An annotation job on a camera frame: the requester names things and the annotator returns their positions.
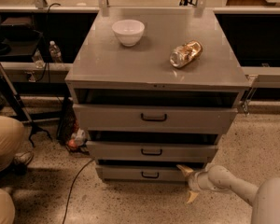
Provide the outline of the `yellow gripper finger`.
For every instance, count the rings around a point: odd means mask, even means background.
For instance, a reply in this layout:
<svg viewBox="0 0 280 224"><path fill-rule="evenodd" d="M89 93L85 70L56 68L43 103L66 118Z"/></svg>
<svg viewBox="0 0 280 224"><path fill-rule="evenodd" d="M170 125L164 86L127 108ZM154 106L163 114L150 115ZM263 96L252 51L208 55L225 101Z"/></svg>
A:
<svg viewBox="0 0 280 224"><path fill-rule="evenodd" d="M193 203L194 200L198 197L199 193L195 191L189 191L189 197L187 200L187 204Z"/></svg>
<svg viewBox="0 0 280 224"><path fill-rule="evenodd" d="M176 167L182 172L184 177L188 177L193 173L193 170L184 164L178 164Z"/></svg>

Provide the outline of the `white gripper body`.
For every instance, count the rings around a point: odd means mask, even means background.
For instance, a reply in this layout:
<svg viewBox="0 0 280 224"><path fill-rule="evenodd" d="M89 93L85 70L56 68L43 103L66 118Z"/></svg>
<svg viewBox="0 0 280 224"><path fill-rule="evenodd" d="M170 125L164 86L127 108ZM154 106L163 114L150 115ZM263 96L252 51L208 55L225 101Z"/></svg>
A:
<svg viewBox="0 0 280 224"><path fill-rule="evenodd" d="M188 173L189 190L193 192L200 192L202 190L209 190L208 173L206 171L193 171Z"/></svg>

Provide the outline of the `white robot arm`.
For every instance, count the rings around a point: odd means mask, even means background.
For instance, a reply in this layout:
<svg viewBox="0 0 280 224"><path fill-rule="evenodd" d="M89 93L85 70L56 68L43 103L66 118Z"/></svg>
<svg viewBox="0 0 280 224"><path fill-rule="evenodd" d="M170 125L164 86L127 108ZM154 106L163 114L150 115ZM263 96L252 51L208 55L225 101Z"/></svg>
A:
<svg viewBox="0 0 280 224"><path fill-rule="evenodd" d="M230 191L252 207L250 224L280 224L280 177L268 179L257 187L221 165L200 171L183 164L177 168L188 183L188 203L193 203L203 190Z"/></svg>

